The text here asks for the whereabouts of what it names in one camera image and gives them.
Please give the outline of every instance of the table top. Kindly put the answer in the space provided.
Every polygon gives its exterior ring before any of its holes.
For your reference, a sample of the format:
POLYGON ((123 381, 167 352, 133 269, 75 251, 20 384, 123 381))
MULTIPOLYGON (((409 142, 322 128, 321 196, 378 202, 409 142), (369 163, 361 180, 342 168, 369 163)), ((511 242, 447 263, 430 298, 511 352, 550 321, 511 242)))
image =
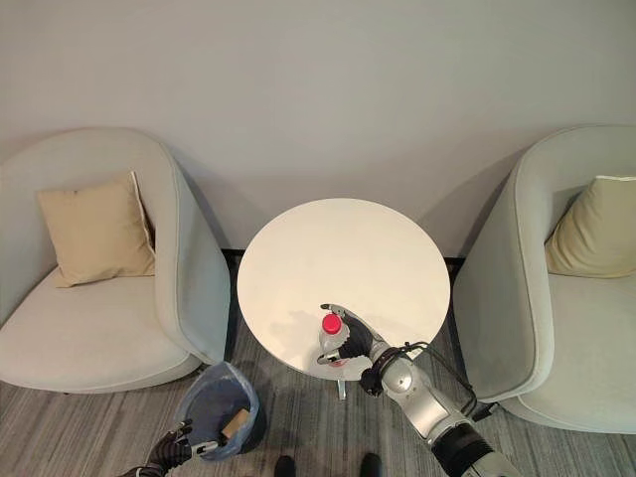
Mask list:
POLYGON ((430 342, 448 308, 441 253, 416 223, 373 202, 326 199, 295 207, 254 237, 238 270, 247 326, 273 356, 302 373, 357 381, 367 358, 318 365, 322 303, 350 309, 390 345, 430 342))

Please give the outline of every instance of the person's foot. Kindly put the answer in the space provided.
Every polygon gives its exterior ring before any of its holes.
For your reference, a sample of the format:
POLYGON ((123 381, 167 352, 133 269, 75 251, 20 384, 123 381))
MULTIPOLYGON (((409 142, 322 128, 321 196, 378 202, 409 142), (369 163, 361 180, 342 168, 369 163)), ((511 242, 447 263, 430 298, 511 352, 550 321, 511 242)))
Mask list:
POLYGON ((274 467, 274 477, 296 477, 296 463, 288 455, 278 457, 274 467))
POLYGON ((369 452, 362 459, 360 477, 382 477, 382 459, 378 454, 369 452))

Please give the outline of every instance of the striped carpet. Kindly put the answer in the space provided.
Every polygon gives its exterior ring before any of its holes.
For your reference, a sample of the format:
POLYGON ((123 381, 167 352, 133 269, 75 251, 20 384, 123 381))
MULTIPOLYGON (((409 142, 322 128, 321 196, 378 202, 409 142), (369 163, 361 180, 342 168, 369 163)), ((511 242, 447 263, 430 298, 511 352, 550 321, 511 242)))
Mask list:
MULTIPOLYGON (((236 277, 238 260, 229 258, 236 277)), ((309 378, 277 362, 240 318, 231 361, 254 384, 268 429, 251 453, 221 463, 193 459, 175 477, 271 476, 279 455, 296 459, 298 476, 350 477, 368 451, 380 454, 388 476, 443 476, 396 405, 348 384, 337 399, 335 384, 309 378)), ((433 343, 453 359, 444 325, 433 343)), ((439 366, 421 366, 450 396, 464 399, 439 366)), ((181 396, 195 376, 152 389, 111 395, 65 396, 0 384, 0 476, 114 476, 143 462, 171 425, 181 396)), ((476 424, 526 477, 636 477, 636 435, 605 435, 540 427, 499 410, 476 424)))

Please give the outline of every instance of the trash bag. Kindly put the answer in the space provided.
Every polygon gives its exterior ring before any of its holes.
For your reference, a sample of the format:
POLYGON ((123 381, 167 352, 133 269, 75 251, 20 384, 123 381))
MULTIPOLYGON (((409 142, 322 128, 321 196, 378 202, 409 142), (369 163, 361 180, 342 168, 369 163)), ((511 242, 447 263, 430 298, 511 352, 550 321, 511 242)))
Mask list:
POLYGON ((241 409, 249 411, 247 421, 226 445, 200 455, 206 460, 223 460, 255 448, 265 431, 265 418, 258 395, 247 378, 230 363, 210 366, 192 384, 175 412, 175 422, 192 419, 188 435, 194 448, 202 442, 222 442, 221 431, 241 409))

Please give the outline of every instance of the cable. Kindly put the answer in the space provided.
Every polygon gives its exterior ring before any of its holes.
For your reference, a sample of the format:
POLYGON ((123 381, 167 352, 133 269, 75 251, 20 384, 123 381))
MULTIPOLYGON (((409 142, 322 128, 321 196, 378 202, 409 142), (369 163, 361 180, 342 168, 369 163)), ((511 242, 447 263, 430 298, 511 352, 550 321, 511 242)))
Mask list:
POLYGON ((470 414, 475 410, 475 407, 477 407, 477 396, 475 395, 475 392, 473 391, 473 387, 457 372, 457 370, 455 370, 452 366, 448 364, 448 362, 441 355, 441 353, 439 353, 435 348, 430 346, 430 344, 426 343, 425 341, 418 341, 412 344, 409 342, 406 342, 404 343, 404 346, 398 349, 403 354, 406 354, 409 351, 413 351, 416 349, 421 350, 422 352, 427 353, 431 358, 434 358, 448 373, 450 373, 450 375, 455 379, 455 381, 459 383, 461 387, 470 394, 470 400, 461 407, 462 413, 470 417, 470 414))

